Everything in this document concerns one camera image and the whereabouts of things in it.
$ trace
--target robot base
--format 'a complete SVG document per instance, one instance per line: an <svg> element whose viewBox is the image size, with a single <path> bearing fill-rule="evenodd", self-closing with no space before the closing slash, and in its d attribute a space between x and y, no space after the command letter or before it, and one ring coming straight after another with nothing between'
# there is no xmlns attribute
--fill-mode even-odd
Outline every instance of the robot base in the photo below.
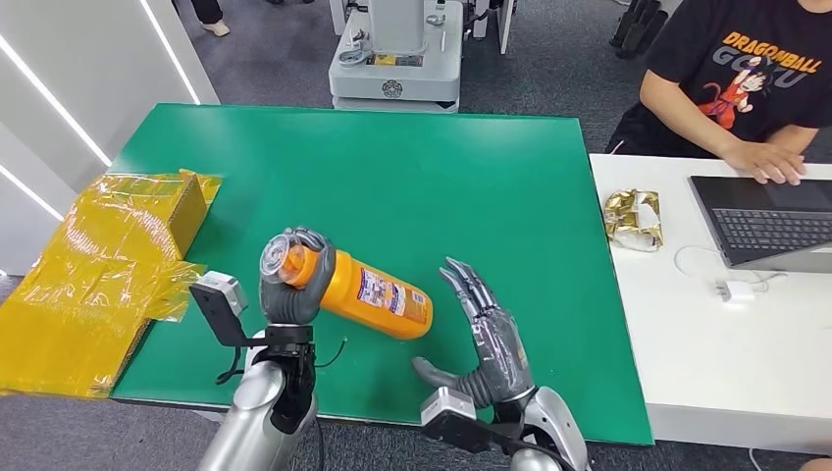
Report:
<svg viewBox="0 0 832 471"><path fill-rule="evenodd" d="M388 111L398 113L458 113L459 98L443 107L435 101L379 100L372 98L333 97L333 108L353 111Z"/></svg>
<svg viewBox="0 0 832 471"><path fill-rule="evenodd" d="M455 113L459 103L462 63L462 5L436 0L425 2L425 48L414 53L367 50L364 59L345 65L344 53L355 51L351 36L373 32L368 13L352 11L330 64L330 91L336 109ZM437 25L427 23L441 19ZM437 102L453 103L444 108Z"/></svg>

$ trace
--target laptop keyboard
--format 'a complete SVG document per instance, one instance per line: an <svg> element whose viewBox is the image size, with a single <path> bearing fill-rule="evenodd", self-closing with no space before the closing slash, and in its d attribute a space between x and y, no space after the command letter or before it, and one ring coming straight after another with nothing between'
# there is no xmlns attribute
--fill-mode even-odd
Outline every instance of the laptop keyboard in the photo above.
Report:
<svg viewBox="0 0 832 471"><path fill-rule="evenodd" d="M832 241L832 213L712 211L731 248L796 250Z"/></svg>

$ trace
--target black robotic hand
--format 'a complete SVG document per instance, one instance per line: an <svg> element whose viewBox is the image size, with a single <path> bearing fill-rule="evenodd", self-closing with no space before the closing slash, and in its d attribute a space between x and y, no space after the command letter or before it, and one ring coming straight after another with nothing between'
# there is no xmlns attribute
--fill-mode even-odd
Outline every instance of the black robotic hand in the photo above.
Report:
<svg viewBox="0 0 832 471"><path fill-rule="evenodd" d="M293 242L320 252L315 273L304 288L286 283L270 283L260 274L260 309L270 324L306 325L315 319L333 273L336 249L326 237L301 226L286 228L284 234Z"/></svg>
<svg viewBox="0 0 832 471"><path fill-rule="evenodd" d="M445 263L449 270L440 268L440 273L468 317L480 365L465 376L456 376L416 357L416 373L435 388L447 386L470 395L478 408L531 390L532 372L514 318L497 304L491 290L470 266L449 257Z"/></svg>

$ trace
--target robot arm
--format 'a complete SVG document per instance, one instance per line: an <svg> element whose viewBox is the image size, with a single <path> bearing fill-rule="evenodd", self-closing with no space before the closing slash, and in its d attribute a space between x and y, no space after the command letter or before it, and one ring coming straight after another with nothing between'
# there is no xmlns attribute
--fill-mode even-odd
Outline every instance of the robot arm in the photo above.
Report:
<svg viewBox="0 0 832 471"><path fill-rule="evenodd" d="M414 358L416 373L438 388L422 405L425 434L475 453L494 442L512 455L512 471L589 471L578 425L557 392L535 386L511 314L470 266L452 258L445 262L440 273L468 318L480 364L460 377ZM490 405L493 422L477 420L475 407Z"/></svg>
<svg viewBox="0 0 832 471"><path fill-rule="evenodd" d="M190 287L217 340L247 348L232 406L200 470L285 469L298 438L317 414L315 345L309 323L317 316L333 276L336 251L324 237L304 228L286 233L321 256L309 284L297 289L275 276L266 246L260 259L259 294L268 326L253 339L246 337L237 317L246 306L233 277L209 272Z"/></svg>
<svg viewBox="0 0 832 471"><path fill-rule="evenodd" d="M200 470L285 469L298 437L317 413L312 326L335 270L335 249L322 236L288 230L321 252L304 289L276 282L269 246L260 263L260 306L269 324L263 336L246 337L237 316L245 308L238 282L209 272L191 293L221 344L247 348L246 367L234 401ZM437 391L422 406L424 433L480 452L490 443L512 455L512 471L591 471L584 439L563 399L532 379L512 316L496 302L474 270L446 260L440 272L453 288L471 325L480 365L465 376L439 370L424 358L413 366ZM491 424L475 407L494 407Z"/></svg>

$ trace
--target bottle label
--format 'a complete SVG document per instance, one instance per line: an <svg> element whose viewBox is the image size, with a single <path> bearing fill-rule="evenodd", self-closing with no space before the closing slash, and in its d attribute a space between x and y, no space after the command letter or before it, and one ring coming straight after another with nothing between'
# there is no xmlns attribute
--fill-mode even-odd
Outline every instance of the bottle label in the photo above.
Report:
<svg viewBox="0 0 832 471"><path fill-rule="evenodd" d="M361 276L358 286L358 300L366 302L374 307L381 307L390 313L425 323L425 296L412 289L389 282L381 275L361 268Z"/></svg>

